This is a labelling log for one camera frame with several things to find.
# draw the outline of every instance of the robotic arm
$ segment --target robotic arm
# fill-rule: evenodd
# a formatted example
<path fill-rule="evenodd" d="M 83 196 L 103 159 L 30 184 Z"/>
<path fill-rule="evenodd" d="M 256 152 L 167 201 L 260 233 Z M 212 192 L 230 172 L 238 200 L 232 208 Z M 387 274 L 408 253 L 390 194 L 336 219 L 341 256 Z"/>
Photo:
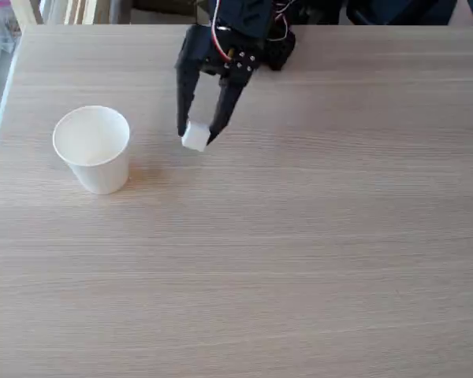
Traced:
<path fill-rule="evenodd" d="M 277 8 L 274 0 L 210 0 L 209 6 L 211 26 L 195 24 L 188 29 L 176 65 L 180 137 L 188 126 L 199 73 L 221 77 L 207 145 L 229 123 L 242 91 L 261 62 L 281 69 L 296 43 L 284 5 Z"/>

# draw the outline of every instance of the white cube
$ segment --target white cube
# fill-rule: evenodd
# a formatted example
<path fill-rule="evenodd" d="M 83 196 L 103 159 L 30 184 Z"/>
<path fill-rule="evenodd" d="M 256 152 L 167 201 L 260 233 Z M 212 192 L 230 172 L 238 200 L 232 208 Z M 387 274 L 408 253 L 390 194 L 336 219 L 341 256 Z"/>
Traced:
<path fill-rule="evenodd" d="M 182 137 L 182 146 L 203 152 L 210 138 L 210 129 L 206 124 L 188 122 L 186 132 Z"/>

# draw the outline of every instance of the white paper cup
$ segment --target white paper cup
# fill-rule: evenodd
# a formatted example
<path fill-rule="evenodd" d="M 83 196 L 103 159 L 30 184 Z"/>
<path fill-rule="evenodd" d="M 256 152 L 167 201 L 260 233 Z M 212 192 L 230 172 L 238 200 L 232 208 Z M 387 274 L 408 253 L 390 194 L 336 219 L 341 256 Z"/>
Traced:
<path fill-rule="evenodd" d="M 116 110 L 84 106 L 64 116 L 54 128 L 58 156 L 91 193 L 109 195 L 128 181 L 129 126 Z"/>

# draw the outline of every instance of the electrical wire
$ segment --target electrical wire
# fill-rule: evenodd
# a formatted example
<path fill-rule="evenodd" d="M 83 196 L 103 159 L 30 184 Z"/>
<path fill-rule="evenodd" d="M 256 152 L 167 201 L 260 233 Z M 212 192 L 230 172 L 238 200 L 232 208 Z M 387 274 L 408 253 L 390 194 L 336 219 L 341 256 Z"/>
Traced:
<path fill-rule="evenodd" d="M 290 2 L 288 2 L 287 5 L 284 8 L 277 11 L 277 14 L 279 14 L 279 15 L 283 14 L 283 12 L 285 12 L 287 10 L 287 8 L 289 8 L 295 1 L 296 0 L 290 0 Z"/>
<path fill-rule="evenodd" d="M 284 26 L 285 26 L 285 34 L 283 37 L 281 38 L 268 38 L 268 41 L 270 42 L 279 42 L 279 41 L 283 41 L 284 39 L 287 38 L 287 34 L 289 33 L 289 25 L 288 25 L 288 22 L 287 20 L 285 19 L 285 16 L 283 14 L 280 14 L 278 16 L 278 18 L 276 18 L 275 20 L 278 20 L 278 19 L 282 19 L 284 21 Z"/>
<path fill-rule="evenodd" d="M 212 17 L 212 26 L 211 26 L 212 41 L 214 42 L 215 48 L 219 52 L 219 54 L 221 55 L 222 59 L 224 59 L 225 61 L 231 61 L 231 57 L 227 53 L 224 52 L 221 45 L 219 44 L 219 39 L 218 39 L 216 30 L 215 30 L 216 29 L 215 25 L 216 25 L 217 20 L 218 20 L 219 6 L 220 5 L 221 5 L 221 0 L 216 0 L 214 16 Z"/>

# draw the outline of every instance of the table surface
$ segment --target table surface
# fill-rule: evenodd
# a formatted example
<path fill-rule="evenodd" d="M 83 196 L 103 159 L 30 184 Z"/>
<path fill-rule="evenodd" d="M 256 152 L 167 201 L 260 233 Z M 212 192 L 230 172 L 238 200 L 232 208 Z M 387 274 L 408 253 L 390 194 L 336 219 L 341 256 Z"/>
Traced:
<path fill-rule="evenodd" d="M 473 378 L 473 29 L 296 28 L 205 154 L 185 27 L 37 27 L 0 131 L 0 377 Z M 217 80 L 193 114 L 209 120 Z M 90 195 L 51 146 L 132 125 Z"/>

